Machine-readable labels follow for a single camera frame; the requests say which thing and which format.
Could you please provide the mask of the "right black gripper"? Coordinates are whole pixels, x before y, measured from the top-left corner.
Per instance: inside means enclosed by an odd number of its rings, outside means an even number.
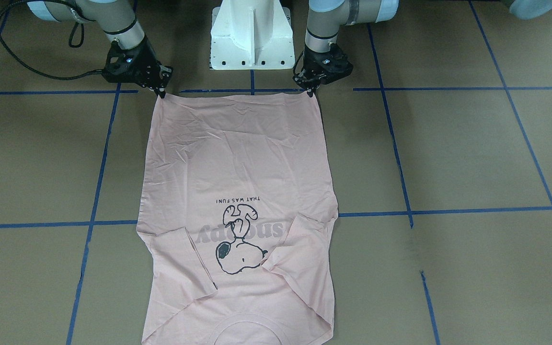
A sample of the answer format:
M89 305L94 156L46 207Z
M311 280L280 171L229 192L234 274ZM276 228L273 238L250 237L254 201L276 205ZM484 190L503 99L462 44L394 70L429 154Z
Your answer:
M172 76L171 66L162 65L147 37L131 49L122 49L118 42L110 44L102 77L111 83L135 83L149 88L164 99Z

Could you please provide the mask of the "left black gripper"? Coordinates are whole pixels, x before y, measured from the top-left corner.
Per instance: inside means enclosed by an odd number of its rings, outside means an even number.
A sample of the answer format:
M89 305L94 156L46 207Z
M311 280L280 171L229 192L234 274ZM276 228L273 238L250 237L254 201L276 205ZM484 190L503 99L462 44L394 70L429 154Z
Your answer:
M303 66L300 72L296 72L299 59L303 59ZM322 53L314 52L305 46L304 52L294 63L293 81L313 98L320 85L350 76L353 68L353 64L348 61L348 55L336 43L332 43L328 51Z

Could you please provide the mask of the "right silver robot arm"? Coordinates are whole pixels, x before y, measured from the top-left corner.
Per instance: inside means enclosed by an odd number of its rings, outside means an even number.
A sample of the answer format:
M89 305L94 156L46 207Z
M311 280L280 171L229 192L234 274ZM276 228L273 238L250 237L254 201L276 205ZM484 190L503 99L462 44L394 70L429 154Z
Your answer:
M45 21L97 23L110 42L99 74L111 83L133 83L166 96L172 68L157 59L128 0L31 0L28 7Z

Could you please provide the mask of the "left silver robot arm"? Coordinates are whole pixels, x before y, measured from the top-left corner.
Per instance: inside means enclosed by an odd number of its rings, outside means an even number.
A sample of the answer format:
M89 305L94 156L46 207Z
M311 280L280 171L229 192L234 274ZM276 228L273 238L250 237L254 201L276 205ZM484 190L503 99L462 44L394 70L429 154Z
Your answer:
M552 0L438 0L473 2L501 2L510 15L520 20L531 20L552 11ZM340 26L377 23L391 20L397 13L400 0L309 0L304 49L293 67L293 81L298 88L290 91L306 92L312 97L326 84L351 75L353 64L337 45ZM302 68L297 71L302 60ZM357 91L459 91L497 90L497 87L376 87L357 88ZM508 87L513 90L552 90L548 87Z

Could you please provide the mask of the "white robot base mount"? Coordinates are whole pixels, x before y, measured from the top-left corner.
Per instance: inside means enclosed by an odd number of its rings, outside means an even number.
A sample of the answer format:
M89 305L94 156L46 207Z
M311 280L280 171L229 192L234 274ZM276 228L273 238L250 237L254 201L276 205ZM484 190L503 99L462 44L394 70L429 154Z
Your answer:
M210 67L278 70L294 65L290 9L278 0L224 0L212 10Z

